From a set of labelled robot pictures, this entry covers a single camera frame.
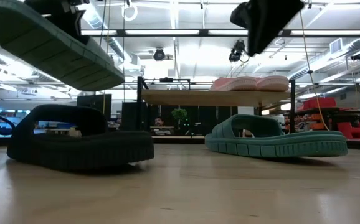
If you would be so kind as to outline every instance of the slide sandal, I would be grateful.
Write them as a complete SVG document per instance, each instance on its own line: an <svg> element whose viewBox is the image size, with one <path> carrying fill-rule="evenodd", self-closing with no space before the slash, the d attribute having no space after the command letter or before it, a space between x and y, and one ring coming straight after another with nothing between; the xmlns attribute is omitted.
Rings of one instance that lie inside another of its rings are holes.
<svg viewBox="0 0 360 224"><path fill-rule="evenodd" d="M82 136L34 134L38 121L74 124ZM7 155L19 162L62 171L101 169L154 158L150 133L107 129L104 115L93 108L40 105L12 131Z"/></svg>
<svg viewBox="0 0 360 224"><path fill-rule="evenodd" d="M258 91L287 91L289 88L289 81L287 77L281 75L272 75L265 78L258 78Z"/></svg>
<svg viewBox="0 0 360 224"><path fill-rule="evenodd" d="M243 130L253 138L237 137ZM205 137L214 152L247 157L332 157L348 153L346 138L338 131L308 131L283 135L278 122L261 116L238 114L218 124Z"/></svg>
<svg viewBox="0 0 360 224"><path fill-rule="evenodd" d="M257 81L254 77L218 78L211 90L215 91L255 91Z"/></svg>
<svg viewBox="0 0 360 224"><path fill-rule="evenodd" d="M124 81L92 38L73 38L18 0L0 0L0 46L78 90L105 90Z"/></svg>

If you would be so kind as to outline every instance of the wooden floor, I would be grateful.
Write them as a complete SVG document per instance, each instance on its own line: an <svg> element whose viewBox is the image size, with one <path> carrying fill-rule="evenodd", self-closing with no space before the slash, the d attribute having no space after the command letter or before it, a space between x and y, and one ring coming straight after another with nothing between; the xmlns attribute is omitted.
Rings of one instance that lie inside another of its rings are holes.
<svg viewBox="0 0 360 224"><path fill-rule="evenodd" d="M360 224L360 151L268 161L156 145L139 166L68 174L1 149L0 223Z"/></svg>

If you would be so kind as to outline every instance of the potted plant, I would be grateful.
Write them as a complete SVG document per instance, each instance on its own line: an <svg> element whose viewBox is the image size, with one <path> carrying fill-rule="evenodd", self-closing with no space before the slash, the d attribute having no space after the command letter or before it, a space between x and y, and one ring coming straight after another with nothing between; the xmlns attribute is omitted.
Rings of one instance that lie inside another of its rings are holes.
<svg viewBox="0 0 360 224"><path fill-rule="evenodd" d="M172 110L172 116L177 121L176 130L179 132L181 121L185 121L187 119L187 111L185 109L174 109Z"/></svg>

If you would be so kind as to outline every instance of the ceiling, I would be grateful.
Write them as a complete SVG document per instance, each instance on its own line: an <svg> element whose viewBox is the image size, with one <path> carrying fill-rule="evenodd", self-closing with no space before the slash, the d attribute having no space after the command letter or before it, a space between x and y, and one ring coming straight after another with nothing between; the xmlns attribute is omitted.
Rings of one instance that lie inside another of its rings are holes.
<svg viewBox="0 0 360 224"><path fill-rule="evenodd" d="M111 30L119 29L240 29L230 23L229 17L234 8L244 1L236 0L132 0L131 7L126 8L125 16L134 17L125 21L122 16L122 8L126 1L90 0L87 13L82 19L82 29L95 29L91 19L99 18L104 23L104 28ZM305 29L360 29L360 1L358 0L312 0L312 8L306 6L301 14ZM299 15L286 26L287 29L301 29ZM299 68L306 65L306 52L303 38L277 38L260 55L256 55L243 64L241 62L230 63L230 50L237 40L243 37L113 37L116 45L124 49L125 54L132 60L125 60L122 65L118 49L100 38L95 37L97 43L101 42L101 48L108 49L107 53L116 55L115 65L125 68L126 80L132 81L135 76L142 73L146 78L163 78L171 75L169 70L174 70L174 60L155 62L152 54L157 48L162 48L167 55L176 55L178 65L178 77L191 78L196 82L212 82L218 77L240 77L267 75L284 75L291 77ZM329 45L337 38L306 38L306 50L309 60L315 60L326 55ZM343 39L343 44L358 39ZM339 72L360 65L360 61L346 62L351 53L331 58L326 63L315 66L315 82L320 82ZM21 84L0 84L1 90L9 85L14 95L22 96L22 93L30 93L38 98L73 98L80 94L70 86L57 83L48 74L29 67L28 64L13 57L0 48L0 59L7 65L0 65L0 82L24 82ZM353 72L353 78L360 76L360 70ZM350 74L334 78L329 82L350 82ZM296 80L300 83L310 82L310 78L301 77ZM118 89L135 89L135 85L126 83ZM299 91L307 91L308 87L301 87Z"/></svg>

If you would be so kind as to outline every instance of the teal slide sandal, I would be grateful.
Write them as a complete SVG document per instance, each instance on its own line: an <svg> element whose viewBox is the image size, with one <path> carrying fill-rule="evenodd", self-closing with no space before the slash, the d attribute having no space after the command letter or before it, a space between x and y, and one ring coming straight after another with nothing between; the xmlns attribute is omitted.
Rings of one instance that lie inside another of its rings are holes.
<svg viewBox="0 0 360 224"><path fill-rule="evenodd" d="M105 90L124 81L91 37L72 37L18 0L0 0L0 46L78 90Z"/></svg>
<svg viewBox="0 0 360 224"><path fill-rule="evenodd" d="M251 138L237 137L248 130ZM261 116L238 114L218 124L205 137L214 152L247 157L331 157L348 153L346 138L338 131L282 134L278 122Z"/></svg>

